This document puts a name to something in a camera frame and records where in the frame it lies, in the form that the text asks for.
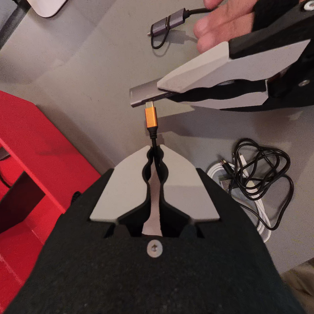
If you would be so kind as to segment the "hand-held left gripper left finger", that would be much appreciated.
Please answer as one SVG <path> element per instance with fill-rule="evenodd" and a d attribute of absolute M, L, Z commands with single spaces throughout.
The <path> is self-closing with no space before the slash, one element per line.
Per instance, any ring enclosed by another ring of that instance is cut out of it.
<path fill-rule="evenodd" d="M 151 214 L 150 177 L 151 147 L 145 146 L 114 168 L 89 219 L 124 225 L 132 237 L 140 237 Z"/>

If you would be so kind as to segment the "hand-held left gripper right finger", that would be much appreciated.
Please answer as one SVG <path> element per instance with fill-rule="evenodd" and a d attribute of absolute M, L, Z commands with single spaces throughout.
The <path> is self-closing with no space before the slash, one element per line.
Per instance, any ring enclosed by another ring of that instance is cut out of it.
<path fill-rule="evenodd" d="M 179 237 L 187 225 L 219 221 L 214 203 L 192 163 L 165 145 L 159 146 L 159 158 L 162 235 Z"/>

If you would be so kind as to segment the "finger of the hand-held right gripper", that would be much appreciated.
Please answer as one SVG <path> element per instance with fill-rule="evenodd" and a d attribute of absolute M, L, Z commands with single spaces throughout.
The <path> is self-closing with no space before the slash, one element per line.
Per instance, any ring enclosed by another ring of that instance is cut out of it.
<path fill-rule="evenodd" d="M 232 109 L 261 106 L 268 99 L 265 80 L 234 80 L 211 88 L 194 88 L 169 97 L 170 100 L 212 109 Z"/>
<path fill-rule="evenodd" d="M 296 62 L 310 40 L 231 59 L 227 42 L 176 68 L 157 83 L 157 87 L 176 93 L 194 88 L 211 88 L 225 81 L 266 80 Z"/>

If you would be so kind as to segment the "black cable orange plug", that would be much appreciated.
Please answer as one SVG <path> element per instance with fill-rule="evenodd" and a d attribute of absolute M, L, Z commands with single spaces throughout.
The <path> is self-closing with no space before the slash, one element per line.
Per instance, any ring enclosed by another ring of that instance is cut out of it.
<path fill-rule="evenodd" d="M 146 105 L 146 108 L 145 108 L 146 126 L 147 126 L 147 130 L 149 132 L 149 136 L 152 142 L 155 169 L 159 178 L 159 182 L 162 182 L 163 178 L 162 178 L 162 173 L 160 170 L 158 145 L 157 145 L 158 118 L 157 118 L 156 108 L 154 106 L 153 101 L 148 101 L 146 102 L 145 105 Z"/>

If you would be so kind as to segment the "red plastic bin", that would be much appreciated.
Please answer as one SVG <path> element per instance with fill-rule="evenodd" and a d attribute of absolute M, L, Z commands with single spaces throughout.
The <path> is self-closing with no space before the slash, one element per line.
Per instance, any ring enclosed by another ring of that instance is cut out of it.
<path fill-rule="evenodd" d="M 44 193 L 16 224 L 1 232 L 1 313 L 29 277 L 38 255 L 73 194 L 83 193 L 100 174 L 33 103 L 0 92 L 1 174 L 17 183 L 24 171 Z"/>

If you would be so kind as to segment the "grey desk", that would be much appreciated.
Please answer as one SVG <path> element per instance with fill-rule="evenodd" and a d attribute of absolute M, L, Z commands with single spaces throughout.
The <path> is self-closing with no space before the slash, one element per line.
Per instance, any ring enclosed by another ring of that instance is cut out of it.
<path fill-rule="evenodd" d="M 103 174 L 149 144 L 129 89 L 198 55 L 192 16 L 153 52 L 150 25 L 202 1 L 67 1 L 52 18 L 30 9 L 1 49 L 1 90 L 34 103 Z M 282 273 L 313 258 L 313 107 L 226 112 L 156 103 L 158 140 L 207 171 L 238 139 L 282 149 L 294 198 L 266 243 Z"/>

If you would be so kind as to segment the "person's right hand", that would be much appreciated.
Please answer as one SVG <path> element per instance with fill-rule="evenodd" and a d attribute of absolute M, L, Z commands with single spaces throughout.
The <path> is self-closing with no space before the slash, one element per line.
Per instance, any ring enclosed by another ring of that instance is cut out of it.
<path fill-rule="evenodd" d="M 207 9 L 214 9 L 199 19 L 193 28 L 200 54 L 221 42 L 243 36 L 252 31 L 257 0 L 229 0 L 222 5 L 220 0 L 204 0 Z"/>

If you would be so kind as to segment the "black red-bin divider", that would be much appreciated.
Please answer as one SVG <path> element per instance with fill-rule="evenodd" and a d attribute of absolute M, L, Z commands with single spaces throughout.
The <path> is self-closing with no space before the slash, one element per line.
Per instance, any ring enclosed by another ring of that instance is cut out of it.
<path fill-rule="evenodd" d="M 23 171 L 0 202 L 0 232 L 22 222 L 45 196 L 41 188 Z"/>

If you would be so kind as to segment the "wooden board stand white base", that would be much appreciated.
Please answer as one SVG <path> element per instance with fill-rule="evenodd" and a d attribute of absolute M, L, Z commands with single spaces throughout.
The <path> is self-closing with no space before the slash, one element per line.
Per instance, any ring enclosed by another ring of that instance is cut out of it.
<path fill-rule="evenodd" d="M 67 0 L 27 0 L 31 8 L 43 18 L 57 14 Z"/>

